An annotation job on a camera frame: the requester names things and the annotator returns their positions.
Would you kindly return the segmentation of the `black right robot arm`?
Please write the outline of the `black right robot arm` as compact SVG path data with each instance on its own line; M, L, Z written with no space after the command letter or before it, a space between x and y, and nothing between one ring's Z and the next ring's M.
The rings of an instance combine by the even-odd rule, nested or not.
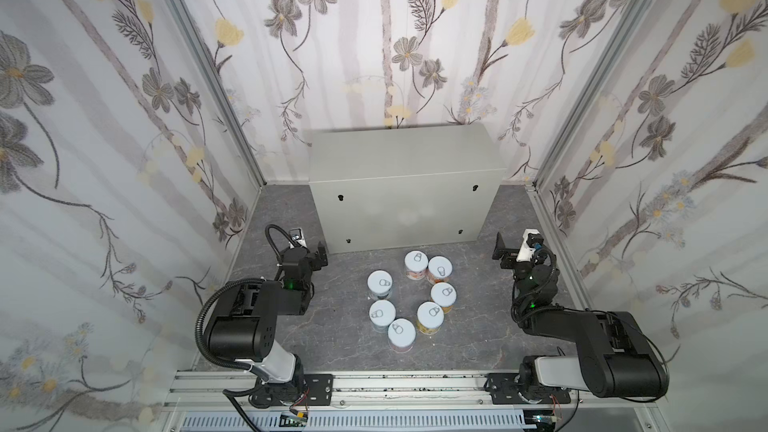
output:
M573 356L531 355L514 379L521 399L539 402L558 392L647 403L666 395L668 366L629 312L578 310L555 302L560 271L556 254L536 229L518 248L496 235L492 258L513 273L510 316L530 336L566 341Z

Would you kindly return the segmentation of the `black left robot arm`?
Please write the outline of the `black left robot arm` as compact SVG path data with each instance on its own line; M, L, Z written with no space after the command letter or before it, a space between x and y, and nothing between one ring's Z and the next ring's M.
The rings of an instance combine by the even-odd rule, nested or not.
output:
M269 224L265 238L276 253L275 277L227 282L203 304L194 329L207 362L256 377L246 396L257 408L299 402L308 395L301 359L278 343L277 322L307 312L315 295L313 274L328 265L325 244L307 247L299 229Z

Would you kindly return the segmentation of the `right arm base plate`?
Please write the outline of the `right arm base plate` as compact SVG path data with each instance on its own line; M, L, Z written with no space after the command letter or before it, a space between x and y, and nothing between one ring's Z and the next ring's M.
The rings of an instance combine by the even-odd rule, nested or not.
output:
M570 394L561 388L527 386L516 372L489 373L485 376L483 390L489 394L493 405L568 405Z

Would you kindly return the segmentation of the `yellow white label can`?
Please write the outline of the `yellow white label can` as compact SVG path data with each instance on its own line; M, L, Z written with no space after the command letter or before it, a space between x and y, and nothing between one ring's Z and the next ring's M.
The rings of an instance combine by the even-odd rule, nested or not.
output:
M425 335L434 335L444 323L445 313L438 304L423 302L417 310L417 328Z

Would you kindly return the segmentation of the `orange persimmon label can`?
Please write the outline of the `orange persimmon label can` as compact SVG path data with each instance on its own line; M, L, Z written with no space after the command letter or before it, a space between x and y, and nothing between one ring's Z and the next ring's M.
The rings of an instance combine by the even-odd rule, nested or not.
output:
M448 282L453 272L452 262L444 256L434 256L428 262L427 279L431 284Z

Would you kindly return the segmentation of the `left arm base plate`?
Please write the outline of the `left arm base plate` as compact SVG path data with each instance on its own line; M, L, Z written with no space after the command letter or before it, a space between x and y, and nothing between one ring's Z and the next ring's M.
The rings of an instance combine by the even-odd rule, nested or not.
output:
M329 406L333 384L332 374L304 374L286 383L261 383L248 395L248 402L257 409L278 405Z

